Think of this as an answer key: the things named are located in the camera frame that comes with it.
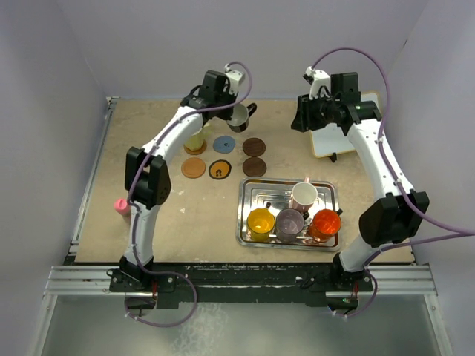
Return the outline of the yellow black-rimmed coaster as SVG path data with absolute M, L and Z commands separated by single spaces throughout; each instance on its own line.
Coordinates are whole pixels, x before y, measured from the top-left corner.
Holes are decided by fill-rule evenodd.
M 232 165 L 229 161 L 219 159 L 209 166 L 209 176 L 215 180 L 227 178 L 232 171 Z

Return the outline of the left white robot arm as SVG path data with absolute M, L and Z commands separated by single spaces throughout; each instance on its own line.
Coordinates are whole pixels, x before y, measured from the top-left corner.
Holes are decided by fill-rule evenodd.
M 155 222 L 160 206 L 171 193 L 168 166 L 186 141 L 213 117 L 230 120 L 245 74 L 225 67 L 208 70 L 200 85 L 185 96 L 170 122 L 142 148 L 132 147 L 125 160 L 125 189 L 131 207 L 128 247 L 119 262 L 127 283 L 137 291 L 152 284 L 145 268 L 153 257 Z

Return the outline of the light brown wooden coaster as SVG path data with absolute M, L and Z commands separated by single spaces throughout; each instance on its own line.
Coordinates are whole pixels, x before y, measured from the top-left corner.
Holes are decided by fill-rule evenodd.
M 191 150 L 185 145 L 183 146 L 183 149 L 187 154 L 200 155 L 207 149 L 207 143 L 206 141 L 204 141 L 203 144 L 200 146 L 200 148 L 198 148 L 197 150 Z

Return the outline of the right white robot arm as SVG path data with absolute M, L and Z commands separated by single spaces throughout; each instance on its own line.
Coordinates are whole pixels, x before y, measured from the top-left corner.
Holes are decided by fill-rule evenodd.
M 357 73 L 329 75 L 308 67 L 304 78 L 309 93 L 298 97 L 291 128 L 306 132 L 336 125 L 358 153 L 373 188 L 374 201 L 359 217 L 358 236 L 338 253 L 334 259 L 338 267 L 330 272 L 331 284 L 347 290 L 377 248 L 416 235 L 422 219 L 413 209 L 426 212 L 430 200 L 400 169 L 385 139 L 377 104 L 361 98 Z

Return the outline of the dark brown coaster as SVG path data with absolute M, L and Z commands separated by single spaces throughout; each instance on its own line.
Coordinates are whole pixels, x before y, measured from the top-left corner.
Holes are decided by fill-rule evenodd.
M 266 151 L 266 144 L 262 139 L 252 137 L 243 142 L 243 152 L 250 157 L 259 157 Z
M 248 177 L 262 177 L 266 173 L 267 165 L 259 157 L 250 157 L 243 162 L 242 169 Z

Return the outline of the yellow-green mug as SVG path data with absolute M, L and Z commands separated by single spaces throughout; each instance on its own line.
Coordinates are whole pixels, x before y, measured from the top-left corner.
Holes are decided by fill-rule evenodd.
M 206 137 L 211 132 L 211 124 L 206 123 L 199 131 L 190 136 L 190 138 L 184 144 L 184 147 L 190 151 L 198 151 L 202 148 Z

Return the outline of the orange-brown wooden coaster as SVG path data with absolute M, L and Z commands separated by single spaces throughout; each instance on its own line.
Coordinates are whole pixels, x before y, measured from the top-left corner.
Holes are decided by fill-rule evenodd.
M 188 158 L 181 165 L 182 174 L 190 179 L 196 179 L 201 177 L 205 173 L 205 171 L 205 162 L 197 157 Z

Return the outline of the blue coaster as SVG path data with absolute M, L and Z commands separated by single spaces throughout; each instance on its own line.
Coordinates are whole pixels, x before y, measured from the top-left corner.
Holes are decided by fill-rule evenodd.
M 219 154 L 230 154 L 234 148 L 235 139 L 231 136 L 219 136 L 213 142 L 213 149 Z

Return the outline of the black mug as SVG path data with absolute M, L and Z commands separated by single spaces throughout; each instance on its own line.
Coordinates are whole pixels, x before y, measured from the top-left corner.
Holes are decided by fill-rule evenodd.
M 233 107 L 231 119 L 227 120 L 227 125 L 233 132 L 242 133 L 249 126 L 249 118 L 255 113 L 258 106 L 255 102 L 245 106 L 238 104 Z

